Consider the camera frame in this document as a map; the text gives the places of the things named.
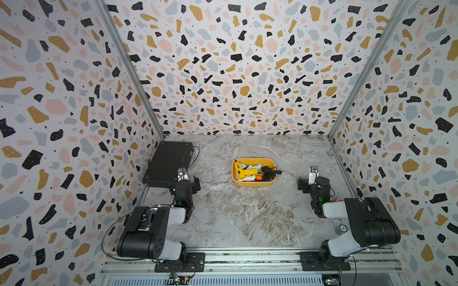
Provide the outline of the yellow hot glue gun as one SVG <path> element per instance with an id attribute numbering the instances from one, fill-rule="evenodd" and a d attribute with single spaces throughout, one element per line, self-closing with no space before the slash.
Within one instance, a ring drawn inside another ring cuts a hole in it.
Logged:
<path id="1" fill-rule="evenodd" d="M 258 174 L 258 170 L 256 169 L 243 170 L 242 167 L 240 166 L 240 163 L 237 160 L 234 161 L 234 167 L 235 167 L 237 178 L 243 179 L 246 176 L 256 176 Z"/>

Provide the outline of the mint green hot glue gun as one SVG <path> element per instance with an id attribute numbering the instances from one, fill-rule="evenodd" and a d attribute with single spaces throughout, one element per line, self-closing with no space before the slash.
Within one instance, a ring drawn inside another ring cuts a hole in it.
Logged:
<path id="1" fill-rule="evenodd" d="M 256 170 L 260 171 L 262 169 L 262 164 L 246 165 L 246 164 L 241 163 L 240 166 L 242 167 L 243 170 L 256 169 Z"/>

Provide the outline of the white hot glue gun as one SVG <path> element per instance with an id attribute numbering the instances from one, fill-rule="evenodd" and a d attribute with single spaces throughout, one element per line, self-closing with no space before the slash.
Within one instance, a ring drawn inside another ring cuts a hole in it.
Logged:
<path id="1" fill-rule="evenodd" d="M 243 179 L 237 178 L 237 181 L 238 181 L 238 182 L 252 182 L 252 181 L 256 181 L 256 176 L 246 176 L 246 177 L 244 177 Z"/>

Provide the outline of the yellow plastic storage box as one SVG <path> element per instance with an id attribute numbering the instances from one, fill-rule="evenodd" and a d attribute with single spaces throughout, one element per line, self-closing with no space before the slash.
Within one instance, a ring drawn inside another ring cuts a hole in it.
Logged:
<path id="1" fill-rule="evenodd" d="M 268 187 L 281 175 L 269 158 L 236 158 L 232 162 L 231 176 L 239 187 Z"/>

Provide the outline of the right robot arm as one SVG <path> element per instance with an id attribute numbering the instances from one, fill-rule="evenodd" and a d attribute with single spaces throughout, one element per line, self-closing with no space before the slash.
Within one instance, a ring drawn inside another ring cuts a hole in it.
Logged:
<path id="1" fill-rule="evenodd" d="M 310 195 L 312 211 L 318 217 L 348 220 L 349 230 L 322 242 L 319 248 L 322 262 L 347 258 L 371 247 L 393 245 L 401 240 L 399 227 L 377 197 L 332 201 L 330 181 L 315 175 L 299 178 L 298 190 Z"/>

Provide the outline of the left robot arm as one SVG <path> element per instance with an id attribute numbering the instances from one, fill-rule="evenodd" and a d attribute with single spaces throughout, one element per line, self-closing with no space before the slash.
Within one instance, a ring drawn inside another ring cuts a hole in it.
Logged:
<path id="1" fill-rule="evenodd" d="M 118 256 L 180 263 L 187 260 L 186 244 L 168 240 L 167 229 L 190 220 L 194 210 L 193 195 L 200 191 L 199 178 L 181 179 L 174 189 L 174 204 L 134 209 L 118 241 Z"/>

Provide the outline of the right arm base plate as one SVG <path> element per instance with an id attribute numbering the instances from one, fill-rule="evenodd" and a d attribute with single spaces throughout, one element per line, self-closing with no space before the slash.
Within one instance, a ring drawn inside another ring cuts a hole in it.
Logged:
<path id="1" fill-rule="evenodd" d="M 333 257 L 319 251 L 302 251 L 299 253 L 303 271 L 350 271 L 347 258 Z"/>

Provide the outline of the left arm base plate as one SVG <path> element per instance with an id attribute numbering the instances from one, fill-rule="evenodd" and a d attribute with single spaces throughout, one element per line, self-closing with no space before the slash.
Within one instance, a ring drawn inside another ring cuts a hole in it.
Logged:
<path id="1" fill-rule="evenodd" d="M 178 260 L 165 260 L 156 264 L 155 273 L 180 273 L 203 272 L 206 254 L 204 252 L 191 252 L 181 255 Z"/>

